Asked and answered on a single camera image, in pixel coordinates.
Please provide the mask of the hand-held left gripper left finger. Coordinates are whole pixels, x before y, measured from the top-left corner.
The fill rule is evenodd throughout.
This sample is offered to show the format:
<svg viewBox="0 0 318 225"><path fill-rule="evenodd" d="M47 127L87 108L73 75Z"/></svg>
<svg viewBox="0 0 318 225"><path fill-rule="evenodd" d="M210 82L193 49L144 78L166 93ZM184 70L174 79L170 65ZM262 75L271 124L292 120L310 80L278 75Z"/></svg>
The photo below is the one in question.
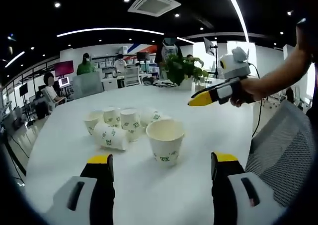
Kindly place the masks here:
<svg viewBox="0 0 318 225"><path fill-rule="evenodd" d="M114 199L113 155L96 155L54 194L46 219L51 225L112 225Z"/></svg>

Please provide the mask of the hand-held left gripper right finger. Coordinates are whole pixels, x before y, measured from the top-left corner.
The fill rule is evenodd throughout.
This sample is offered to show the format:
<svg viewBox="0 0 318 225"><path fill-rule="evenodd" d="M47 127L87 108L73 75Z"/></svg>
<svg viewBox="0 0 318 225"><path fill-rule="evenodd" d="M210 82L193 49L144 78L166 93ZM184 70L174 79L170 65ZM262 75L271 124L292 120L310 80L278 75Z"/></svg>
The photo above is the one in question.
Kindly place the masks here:
<svg viewBox="0 0 318 225"><path fill-rule="evenodd" d="M271 225L283 214L274 191L235 156L212 152L211 178L215 225Z"/></svg>

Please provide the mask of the person's right hand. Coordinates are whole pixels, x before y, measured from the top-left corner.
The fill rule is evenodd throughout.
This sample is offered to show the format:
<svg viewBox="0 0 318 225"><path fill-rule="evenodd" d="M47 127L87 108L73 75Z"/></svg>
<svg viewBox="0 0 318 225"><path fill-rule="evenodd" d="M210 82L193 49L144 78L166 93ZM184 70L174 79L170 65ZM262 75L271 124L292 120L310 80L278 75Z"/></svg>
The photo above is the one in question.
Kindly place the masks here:
<svg viewBox="0 0 318 225"><path fill-rule="evenodd" d="M230 102L233 106L241 107L244 103L251 103L261 99L259 90L260 80L256 78L246 78L240 81L240 92L233 95Z"/></svg>

